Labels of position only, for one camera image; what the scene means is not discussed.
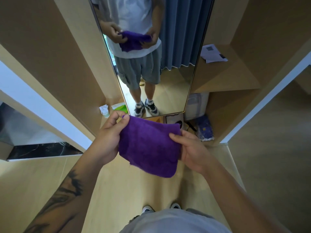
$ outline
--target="black marble surface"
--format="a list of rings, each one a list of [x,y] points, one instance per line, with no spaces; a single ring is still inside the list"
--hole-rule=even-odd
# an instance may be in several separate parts
[[[12,149],[8,160],[22,158],[41,158],[82,154],[82,152],[67,142],[47,143],[37,145],[18,145]]]

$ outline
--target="hand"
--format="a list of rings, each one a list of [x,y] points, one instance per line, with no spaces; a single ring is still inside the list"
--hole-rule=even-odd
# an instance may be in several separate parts
[[[158,42],[158,38],[159,38],[159,33],[157,33],[154,29],[154,27],[151,27],[148,32],[146,33],[146,35],[150,35],[152,38],[152,41],[149,43],[146,42],[141,42],[142,48],[143,49],[148,49],[152,46],[154,46],[157,42]]]
[[[123,111],[115,110],[99,130],[95,140],[88,148],[103,165],[111,162],[119,151],[120,132],[130,121],[130,116]]]
[[[173,141],[182,144],[181,161],[191,170],[204,175],[207,171],[210,153],[199,138],[184,130],[182,131],[182,136],[170,133],[169,137]]]
[[[127,37],[122,38],[122,35],[119,34],[122,29],[116,23],[101,20],[99,24],[103,34],[107,35],[114,43],[125,43],[127,41]]]

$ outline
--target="white sock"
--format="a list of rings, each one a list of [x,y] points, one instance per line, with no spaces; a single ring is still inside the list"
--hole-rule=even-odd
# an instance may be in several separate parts
[[[142,101],[140,101],[139,103],[136,103],[136,105],[141,105],[141,106],[143,106],[144,104],[142,103]]]
[[[148,98],[147,98],[147,104],[152,104],[153,103],[153,100],[149,100]]]

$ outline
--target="microfiber cloth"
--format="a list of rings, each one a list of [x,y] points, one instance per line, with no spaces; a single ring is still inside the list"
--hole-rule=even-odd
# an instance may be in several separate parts
[[[179,124],[162,124],[130,116],[120,133],[119,154],[131,165],[160,177],[172,177],[181,145],[169,138],[181,135]]]
[[[149,43],[152,41],[151,36],[146,34],[144,35],[131,31],[123,31],[120,34],[122,35],[122,38],[127,37],[127,41],[125,43],[119,43],[121,50],[125,52],[129,52],[131,50],[142,50],[140,42]]]

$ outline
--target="full-length mirror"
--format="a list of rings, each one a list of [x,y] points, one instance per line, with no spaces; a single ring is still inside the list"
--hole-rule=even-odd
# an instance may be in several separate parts
[[[183,112],[212,0],[90,0],[130,115]]]

